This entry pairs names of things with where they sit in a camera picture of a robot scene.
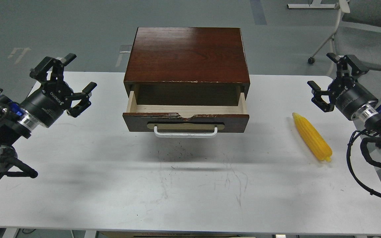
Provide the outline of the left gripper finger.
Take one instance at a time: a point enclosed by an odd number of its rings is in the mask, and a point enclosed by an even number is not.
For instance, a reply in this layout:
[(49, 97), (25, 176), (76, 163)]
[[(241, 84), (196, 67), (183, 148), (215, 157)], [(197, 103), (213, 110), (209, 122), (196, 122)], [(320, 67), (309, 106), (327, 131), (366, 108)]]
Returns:
[(30, 69), (30, 77), (44, 87), (68, 87), (64, 82), (64, 68), (76, 57), (74, 53), (63, 58), (46, 56), (35, 68)]
[(97, 83), (90, 82), (80, 93), (72, 93), (66, 97), (67, 101), (79, 100), (78, 104), (67, 109), (67, 114), (71, 117), (78, 117), (83, 113), (90, 105), (91, 92), (97, 87)]

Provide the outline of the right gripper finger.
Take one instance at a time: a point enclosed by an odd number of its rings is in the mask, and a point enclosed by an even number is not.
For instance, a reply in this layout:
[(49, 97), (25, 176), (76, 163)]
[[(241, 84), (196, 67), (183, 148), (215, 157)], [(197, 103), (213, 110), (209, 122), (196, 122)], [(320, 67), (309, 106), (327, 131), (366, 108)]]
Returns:
[(327, 53), (326, 56), (336, 64), (337, 72), (333, 81), (358, 79), (369, 72), (369, 68), (364, 65), (355, 55), (344, 55), (342, 57), (335, 53)]
[(327, 103), (322, 99), (322, 96), (334, 95), (336, 91), (330, 88), (326, 91), (323, 91), (313, 80), (307, 81), (307, 84), (312, 89), (313, 98), (311, 99), (311, 101), (323, 112), (332, 112), (335, 106), (334, 102)]

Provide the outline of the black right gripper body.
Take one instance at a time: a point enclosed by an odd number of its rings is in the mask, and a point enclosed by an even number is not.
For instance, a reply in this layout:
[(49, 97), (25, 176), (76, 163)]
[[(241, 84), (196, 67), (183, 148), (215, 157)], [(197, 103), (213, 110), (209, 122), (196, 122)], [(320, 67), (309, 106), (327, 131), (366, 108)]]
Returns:
[(334, 79), (328, 86), (330, 103), (334, 104), (346, 119), (354, 120), (353, 114), (363, 105), (376, 106), (378, 99), (352, 77)]

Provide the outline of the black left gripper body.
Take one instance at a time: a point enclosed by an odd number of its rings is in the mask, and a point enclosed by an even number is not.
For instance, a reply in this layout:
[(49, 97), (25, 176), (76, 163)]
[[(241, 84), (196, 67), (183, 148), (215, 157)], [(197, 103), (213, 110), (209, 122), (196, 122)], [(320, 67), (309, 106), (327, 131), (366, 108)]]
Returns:
[(49, 128), (71, 107), (71, 101), (66, 101), (65, 98), (72, 93), (73, 90), (65, 82), (60, 89), (56, 89), (56, 82), (47, 81), (21, 102), (20, 107)]

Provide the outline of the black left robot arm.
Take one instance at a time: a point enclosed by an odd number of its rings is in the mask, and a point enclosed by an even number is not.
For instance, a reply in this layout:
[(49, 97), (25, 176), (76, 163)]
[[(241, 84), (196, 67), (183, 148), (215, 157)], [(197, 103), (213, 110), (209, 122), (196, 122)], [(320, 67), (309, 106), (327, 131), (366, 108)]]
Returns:
[(63, 58), (43, 58), (30, 71), (30, 77), (40, 87), (23, 102), (12, 101), (0, 89), (0, 180), (4, 176), (36, 178), (38, 172), (19, 160), (13, 144), (20, 137), (29, 138), (39, 125), (49, 128), (64, 112), (76, 118), (91, 105), (96, 83), (75, 93), (64, 81), (64, 69), (75, 58), (74, 53)]

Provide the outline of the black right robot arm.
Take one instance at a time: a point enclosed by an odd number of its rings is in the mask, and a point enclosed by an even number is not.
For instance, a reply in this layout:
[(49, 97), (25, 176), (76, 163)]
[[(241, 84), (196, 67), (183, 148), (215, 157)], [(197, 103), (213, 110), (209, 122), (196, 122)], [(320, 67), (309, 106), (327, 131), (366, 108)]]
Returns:
[(324, 112), (337, 108), (347, 120), (358, 119), (372, 131), (373, 136), (364, 138), (360, 148), (369, 164), (381, 168), (381, 105), (376, 108), (378, 99), (358, 82), (369, 69), (355, 55), (340, 57), (327, 53), (327, 57), (336, 64), (337, 75), (325, 91), (314, 81), (308, 81), (313, 94), (311, 101)]

